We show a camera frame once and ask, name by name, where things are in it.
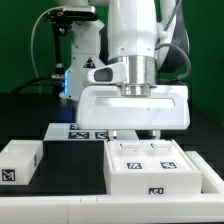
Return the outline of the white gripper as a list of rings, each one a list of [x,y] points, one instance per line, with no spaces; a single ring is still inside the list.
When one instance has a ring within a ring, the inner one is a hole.
[[[80,129],[108,130],[108,138],[117,138],[116,130],[185,130],[190,124],[188,88],[182,85],[157,85],[149,96],[123,96],[121,85],[128,69],[115,63],[91,69],[79,98],[76,123]]]

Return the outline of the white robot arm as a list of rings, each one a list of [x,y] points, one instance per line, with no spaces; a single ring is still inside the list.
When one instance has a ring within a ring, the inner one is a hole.
[[[189,62],[181,0],[55,0],[72,23],[71,65],[61,94],[77,104],[79,129],[184,130],[189,126],[185,76],[157,72]]]

